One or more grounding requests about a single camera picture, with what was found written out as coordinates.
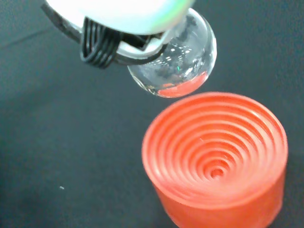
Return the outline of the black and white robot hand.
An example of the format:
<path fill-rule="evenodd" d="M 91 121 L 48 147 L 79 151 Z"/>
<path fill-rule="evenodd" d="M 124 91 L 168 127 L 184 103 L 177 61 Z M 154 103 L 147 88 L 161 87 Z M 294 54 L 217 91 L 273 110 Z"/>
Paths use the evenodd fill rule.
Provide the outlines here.
<path fill-rule="evenodd" d="M 192 0 L 46 0 L 53 25 L 80 46 L 81 60 L 97 68 L 112 62 L 143 65 L 178 35 Z"/>

